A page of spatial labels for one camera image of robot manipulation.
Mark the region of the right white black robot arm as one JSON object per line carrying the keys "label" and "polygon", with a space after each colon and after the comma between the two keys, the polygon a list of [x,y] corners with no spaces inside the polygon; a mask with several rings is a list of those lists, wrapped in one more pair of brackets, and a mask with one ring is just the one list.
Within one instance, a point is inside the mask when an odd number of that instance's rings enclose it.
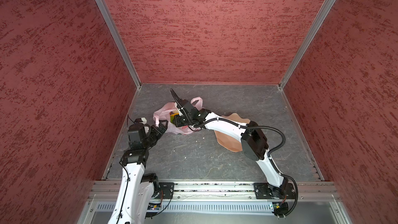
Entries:
{"label": "right white black robot arm", "polygon": [[[177,98],[176,106],[185,123],[195,129],[218,131],[240,142],[243,153],[249,159],[256,161],[264,173],[269,194],[274,199],[282,199],[286,195],[288,179],[283,176],[271,156],[271,153],[282,148],[286,143],[285,135],[278,129],[269,126],[260,126],[256,122],[237,122],[223,118],[207,109],[198,110],[187,100]],[[270,149],[263,130],[271,130],[279,134],[282,141]]]}

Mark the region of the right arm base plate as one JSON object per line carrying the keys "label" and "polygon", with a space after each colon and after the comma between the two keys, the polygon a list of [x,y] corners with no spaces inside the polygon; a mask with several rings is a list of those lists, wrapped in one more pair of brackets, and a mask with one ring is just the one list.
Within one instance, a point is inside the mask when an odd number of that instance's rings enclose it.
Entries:
{"label": "right arm base plate", "polygon": [[283,183],[281,187],[272,186],[268,183],[254,183],[256,199],[294,199],[296,189],[292,183]]}

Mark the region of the yellow fake fruit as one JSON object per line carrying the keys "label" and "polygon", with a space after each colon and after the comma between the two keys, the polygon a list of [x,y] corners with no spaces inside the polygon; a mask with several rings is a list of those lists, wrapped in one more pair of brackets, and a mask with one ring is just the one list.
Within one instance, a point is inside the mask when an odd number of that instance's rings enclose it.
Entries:
{"label": "yellow fake fruit", "polygon": [[175,126],[177,126],[177,119],[178,119],[178,117],[179,117],[179,114],[178,114],[178,113],[171,113],[171,114],[170,114],[170,122],[171,122],[173,125],[175,125]]}

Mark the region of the pink plastic bag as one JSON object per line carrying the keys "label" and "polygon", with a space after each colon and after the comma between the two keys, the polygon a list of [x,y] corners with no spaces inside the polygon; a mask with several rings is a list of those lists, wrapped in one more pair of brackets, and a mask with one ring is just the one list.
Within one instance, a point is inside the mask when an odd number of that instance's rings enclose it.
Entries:
{"label": "pink plastic bag", "polygon": [[163,120],[168,121],[166,133],[173,133],[173,134],[181,134],[181,135],[190,135],[195,131],[200,131],[200,129],[189,128],[187,125],[183,127],[176,127],[172,121],[171,116],[179,115],[179,111],[177,109],[176,102],[169,102],[166,103],[161,109],[157,110],[153,114],[153,120],[155,121],[155,125],[158,127],[160,122]]}

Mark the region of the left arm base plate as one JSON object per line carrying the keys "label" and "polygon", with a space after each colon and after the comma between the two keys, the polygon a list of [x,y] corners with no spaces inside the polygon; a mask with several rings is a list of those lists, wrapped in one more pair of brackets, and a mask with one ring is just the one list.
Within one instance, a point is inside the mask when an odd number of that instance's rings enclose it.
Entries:
{"label": "left arm base plate", "polygon": [[174,195],[174,182],[159,182],[160,191],[159,194],[155,197],[155,199],[172,199]]}

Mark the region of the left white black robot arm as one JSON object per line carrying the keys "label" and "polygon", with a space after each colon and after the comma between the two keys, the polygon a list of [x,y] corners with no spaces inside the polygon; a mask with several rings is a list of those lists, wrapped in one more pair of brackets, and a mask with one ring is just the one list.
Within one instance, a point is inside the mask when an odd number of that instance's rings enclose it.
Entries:
{"label": "left white black robot arm", "polygon": [[150,200],[161,193],[155,173],[145,174],[149,150],[166,133],[168,121],[148,125],[137,119],[127,130],[129,148],[119,164],[122,180],[110,224],[142,224],[145,221]]}

